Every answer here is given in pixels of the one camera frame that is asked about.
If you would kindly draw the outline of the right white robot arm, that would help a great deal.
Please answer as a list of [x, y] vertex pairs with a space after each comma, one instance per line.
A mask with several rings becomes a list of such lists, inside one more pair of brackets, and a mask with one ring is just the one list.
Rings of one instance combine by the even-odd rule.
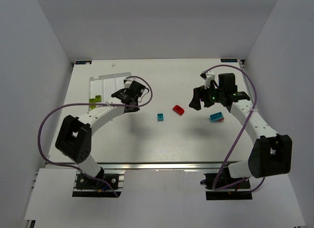
[[218, 81], [210, 74], [202, 74], [201, 77], [205, 84], [194, 88], [189, 107], [201, 110], [215, 103], [222, 104], [245, 128], [253, 143], [247, 160], [228, 165], [230, 176], [262, 178], [289, 173], [292, 139], [288, 135], [280, 135], [253, 109], [247, 93], [238, 91], [235, 75], [220, 74]]

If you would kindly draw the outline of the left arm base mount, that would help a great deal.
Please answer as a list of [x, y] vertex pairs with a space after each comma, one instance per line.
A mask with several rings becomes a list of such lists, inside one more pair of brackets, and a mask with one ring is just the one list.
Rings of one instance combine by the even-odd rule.
[[105, 170], [103, 180], [96, 181], [88, 178], [81, 172], [77, 172], [72, 192], [72, 197], [77, 198], [118, 198], [122, 193], [125, 171]]

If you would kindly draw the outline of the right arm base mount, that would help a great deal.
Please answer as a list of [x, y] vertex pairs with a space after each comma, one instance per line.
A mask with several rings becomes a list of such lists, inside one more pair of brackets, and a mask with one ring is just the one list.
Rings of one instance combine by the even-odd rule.
[[[204, 174], [204, 179], [200, 181], [200, 184], [205, 186], [206, 189], [206, 200], [207, 201], [235, 201], [235, 200], [251, 200], [252, 193], [251, 185], [249, 180], [245, 180], [239, 184], [231, 187], [214, 191], [213, 184], [217, 173]], [[224, 187], [226, 185], [239, 181], [240, 178], [231, 178], [228, 169], [223, 169], [223, 172], [218, 178], [216, 189]]]

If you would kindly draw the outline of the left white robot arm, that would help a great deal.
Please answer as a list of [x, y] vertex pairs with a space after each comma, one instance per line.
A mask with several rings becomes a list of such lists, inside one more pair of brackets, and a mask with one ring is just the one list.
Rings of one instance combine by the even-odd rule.
[[125, 87], [113, 93], [104, 102], [86, 114], [64, 118], [58, 133], [55, 147], [70, 158], [83, 173], [97, 178], [104, 178], [103, 168], [91, 156], [92, 136], [103, 125], [128, 112], [139, 110], [138, 99], [146, 87], [133, 80], [126, 81]]

